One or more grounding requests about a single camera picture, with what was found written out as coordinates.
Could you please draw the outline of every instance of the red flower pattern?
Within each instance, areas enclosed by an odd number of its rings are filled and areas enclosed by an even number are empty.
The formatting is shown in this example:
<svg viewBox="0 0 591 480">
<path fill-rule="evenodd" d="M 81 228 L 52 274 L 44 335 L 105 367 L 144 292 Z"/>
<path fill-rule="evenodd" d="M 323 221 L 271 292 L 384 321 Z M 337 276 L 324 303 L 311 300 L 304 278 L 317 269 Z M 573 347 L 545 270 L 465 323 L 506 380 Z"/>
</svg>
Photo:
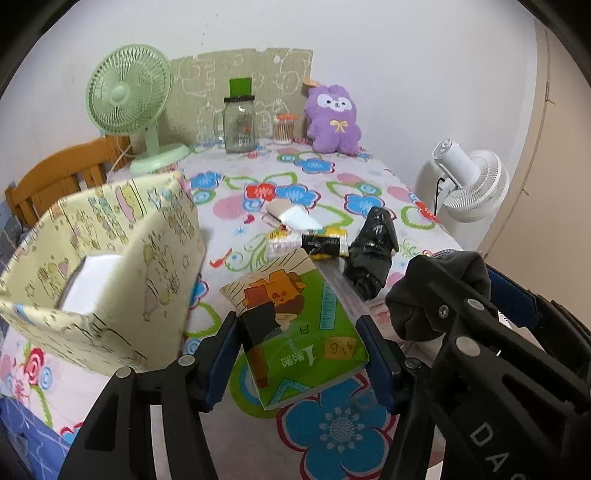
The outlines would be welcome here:
<svg viewBox="0 0 591 480">
<path fill-rule="evenodd" d="M 414 205 L 415 205 L 415 207 L 418 208 L 419 213 L 423 217 L 425 217 L 427 220 L 431 220 L 432 222 L 435 222 L 435 223 L 441 223 L 435 215 L 433 215 L 431 212 L 429 212 L 427 205 L 425 205 L 423 202 L 415 201 Z"/>
<path fill-rule="evenodd" d="M 29 379 L 30 385 L 37 385 L 39 381 L 39 373 L 41 367 L 45 362 L 45 353 L 38 347 L 31 350 L 27 363 L 25 364 L 25 373 Z"/>
<path fill-rule="evenodd" d="M 20 378 L 14 379 L 12 391 L 14 392 L 17 400 L 21 403 L 24 403 L 25 399 L 29 398 L 30 396 L 30 393 L 27 394 L 28 391 L 25 389 L 25 384 Z"/>
<path fill-rule="evenodd" d="M 245 188 L 245 197 L 249 200 L 263 199 L 270 202 L 277 196 L 275 194 L 276 188 L 275 184 L 268 182 L 247 185 Z"/>
</svg>

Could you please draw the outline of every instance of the orange lid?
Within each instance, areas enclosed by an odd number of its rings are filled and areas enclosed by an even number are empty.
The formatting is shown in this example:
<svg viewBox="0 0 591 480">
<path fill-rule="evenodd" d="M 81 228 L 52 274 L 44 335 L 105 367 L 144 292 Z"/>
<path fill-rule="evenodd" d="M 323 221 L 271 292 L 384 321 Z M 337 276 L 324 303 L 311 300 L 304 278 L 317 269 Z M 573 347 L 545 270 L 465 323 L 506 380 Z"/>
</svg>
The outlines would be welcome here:
<svg viewBox="0 0 591 480">
<path fill-rule="evenodd" d="M 316 80 L 312 80 L 309 77 L 302 78 L 301 82 L 304 85 L 307 85 L 308 87 L 319 87 L 320 85 L 322 85 L 320 82 L 317 82 Z"/>
<path fill-rule="evenodd" d="M 298 120 L 299 116 L 297 115 L 289 115 L 287 113 L 282 113 L 281 115 L 277 115 L 278 120 Z"/>
</svg>

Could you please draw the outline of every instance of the white wall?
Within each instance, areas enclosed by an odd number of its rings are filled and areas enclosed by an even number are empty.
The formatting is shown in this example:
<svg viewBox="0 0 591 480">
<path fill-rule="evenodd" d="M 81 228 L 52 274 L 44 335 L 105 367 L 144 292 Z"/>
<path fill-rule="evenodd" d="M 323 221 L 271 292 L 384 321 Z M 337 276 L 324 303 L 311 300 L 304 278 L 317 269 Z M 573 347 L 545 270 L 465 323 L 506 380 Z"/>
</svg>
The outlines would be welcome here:
<svg viewBox="0 0 591 480">
<path fill-rule="evenodd" d="M 513 172 L 533 105 L 533 17 L 517 0 L 80 0 L 31 50 L 0 99 L 0 189 L 97 137 L 93 68 L 126 43 L 169 58 L 230 48 L 314 50 L 312 76 L 346 86 L 362 144 L 431 204 L 433 147 L 451 136 Z M 490 222 L 446 226 L 475 248 Z"/>
</svg>

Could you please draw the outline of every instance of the yellow bow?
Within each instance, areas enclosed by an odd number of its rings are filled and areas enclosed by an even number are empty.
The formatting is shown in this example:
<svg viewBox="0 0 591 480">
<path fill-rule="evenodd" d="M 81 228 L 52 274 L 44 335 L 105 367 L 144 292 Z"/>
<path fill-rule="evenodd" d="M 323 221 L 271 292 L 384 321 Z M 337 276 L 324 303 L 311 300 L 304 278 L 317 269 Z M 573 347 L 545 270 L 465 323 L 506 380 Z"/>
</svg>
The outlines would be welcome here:
<svg viewBox="0 0 591 480">
<path fill-rule="evenodd" d="M 330 124 L 333 127 L 336 127 L 335 133 L 337 133 L 337 132 L 345 133 L 345 127 L 349 126 L 349 124 L 347 123 L 347 120 L 343 120 L 342 122 L 339 122 L 338 120 L 331 120 Z"/>
</svg>

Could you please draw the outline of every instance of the white clip fan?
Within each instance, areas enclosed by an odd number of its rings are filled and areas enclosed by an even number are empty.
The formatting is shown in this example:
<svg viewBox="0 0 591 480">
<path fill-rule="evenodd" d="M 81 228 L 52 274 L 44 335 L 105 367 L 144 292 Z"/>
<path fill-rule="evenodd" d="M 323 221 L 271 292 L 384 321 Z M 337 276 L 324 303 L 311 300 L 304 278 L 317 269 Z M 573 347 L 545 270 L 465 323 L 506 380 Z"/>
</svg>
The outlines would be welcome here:
<svg viewBox="0 0 591 480">
<path fill-rule="evenodd" d="M 446 138 L 433 150 L 433 160 L 445 178 L 438 198 L 454 220 L 476 222 L 499 209 L 509 189 L 509 174 L 495 153 L 476 150 L 467 155 Z"/>
</svg>

